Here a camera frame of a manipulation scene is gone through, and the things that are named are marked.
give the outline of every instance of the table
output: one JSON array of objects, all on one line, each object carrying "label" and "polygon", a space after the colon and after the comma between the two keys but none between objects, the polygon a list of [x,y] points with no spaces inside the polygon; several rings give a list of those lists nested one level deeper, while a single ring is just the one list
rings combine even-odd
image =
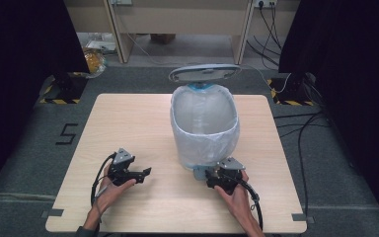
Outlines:
[{"label": "table", "polygon": [[[301,233],[302,208],[266,97],[235,95],[241,131],[233,156],[247,167],[260,195],[266,233]],[[243,233],[218,193],[179,162],[170,124],[170,94],[102,94],[80,138],[46,229],[74,232],[90,209],[94,179],[120,147],[136,156],[130,171],[152,167],[103,215],[102,231],[121,233]]]},{"label": "table", "polygon": [[131,6],[110,4],[110,11],[125,63],[134,34],[189,34],[232,36],[235,64],[242,62],[253,0],[133,0]]}]

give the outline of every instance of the white trash can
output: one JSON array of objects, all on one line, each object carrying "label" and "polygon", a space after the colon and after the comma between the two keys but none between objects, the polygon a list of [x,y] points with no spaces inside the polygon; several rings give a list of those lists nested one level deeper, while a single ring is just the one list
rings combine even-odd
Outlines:
[{"label": "white trash can", "polygon": [[230,78],[240,70],[237,65],[204,64],[171,72],[170,80],[187,83],[172,95],[170,114],[184,167],[214,165],[235,149],[240,124],[233,96],[227,88],[212,82]]}]

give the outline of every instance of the trash can lid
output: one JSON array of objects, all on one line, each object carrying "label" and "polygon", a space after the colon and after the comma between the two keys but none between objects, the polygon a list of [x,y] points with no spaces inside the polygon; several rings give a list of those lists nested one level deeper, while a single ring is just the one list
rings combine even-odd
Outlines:
[{"label": "trash can lid", "polygon": [[228,79],[241,70],[234,64],[202,64],[175,69],[169,74],[169,79],[173,82],[206,82]]}]

